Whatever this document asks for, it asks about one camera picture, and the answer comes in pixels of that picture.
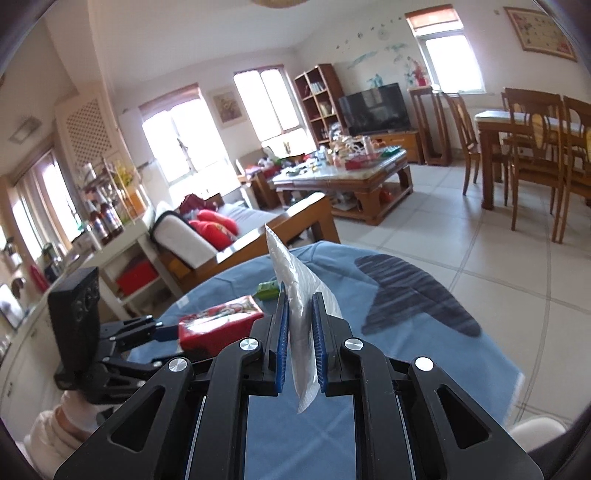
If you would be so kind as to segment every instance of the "window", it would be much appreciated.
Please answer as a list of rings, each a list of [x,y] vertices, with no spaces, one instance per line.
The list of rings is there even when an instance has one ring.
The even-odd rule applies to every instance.
[[[61,175],[60,167],[55,160],[45,167],[43,183],[57,220],[60,222],[67,239],[71,242],[80,235],[82,220],[80,220],[80,216],[76,212],[64,177]]]
[[[173,92],[165,96],[166,103],[159,106],[140,107],[144,118],[148,117],[144,133],[168,180],[175,204],[189,193],[208,198],[216,193],[226,195],[239,187],[205,101],[197,87],[188,88],[193,89],[190,99],[185,89],[178,95]]]
[[[31,219],[31,214],[26,202],[20,198],[12,207],[12,214],[17,221],[18,229],[25,241],[25,245],[29,250],[33,260],[37,260],[41,256],[41,239]]]
[[[234,82],[263,147],[278,157],[316,149],[283,68],[237,73]]]
[[[12,207],[18,229],[36,260],[48,242],[70,249],[83,229],[53,150],[34,160],[16,182],[19,200]]]
[[[484,91],[478,62],[464,35],[462,21],[451,5],[406,16],[434,84],[446,93]]]

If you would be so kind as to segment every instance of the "brown bottle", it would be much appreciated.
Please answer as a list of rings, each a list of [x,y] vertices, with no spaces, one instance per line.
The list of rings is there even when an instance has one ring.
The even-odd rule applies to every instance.
[[[109,233],[116,237],[123,232],[123,223],[117,215],[113,206],[107,201],[101,192],[96,192],[100,204],[100,214],[103,216],[103,221]]]
[[[103,245],[108,244],[113,239],[113,237],[105,228],[105,224],[103,223],[103,216],[96,209],[95,204],[92,203],[90,200],[86,201],[86,208],[89,211],[89,219],[92,224],[92,229],[95,235],[98,237],[100,243],[102,243]]]

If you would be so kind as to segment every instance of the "window blind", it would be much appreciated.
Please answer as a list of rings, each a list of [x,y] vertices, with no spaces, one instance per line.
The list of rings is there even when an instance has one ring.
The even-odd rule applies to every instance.
[[[460,17],[451,5],[440,5],[438,7],[416,10],[407,13],[406,18],[413,30],[460,20]]]

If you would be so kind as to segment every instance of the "plastic bag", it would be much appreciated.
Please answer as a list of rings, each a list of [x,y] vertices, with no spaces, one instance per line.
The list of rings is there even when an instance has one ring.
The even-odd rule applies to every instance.
[[[322,292],[326,313],[341,317],[335,295],[308,267],[294,257],[267,226],[267,246],[277,281],[285,284],[290,302],[291,369],[295,391],[300,398],[297,412],[302,413],[320,390],[312,336],[312,295]]]

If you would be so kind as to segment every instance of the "red box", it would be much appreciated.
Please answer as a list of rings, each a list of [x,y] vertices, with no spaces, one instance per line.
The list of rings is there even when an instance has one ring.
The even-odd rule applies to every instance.
[[[127,297],[156,278],[158,278],[158,272],[154,266],[147,258],[140,255],[129,262],[124,272],[115,281]]]
[[[231,343],[248,337],[254,321],[263,316],[252,296],[240,297],[182,317],[178,341],[185,352],[201,350],[216,356]]]

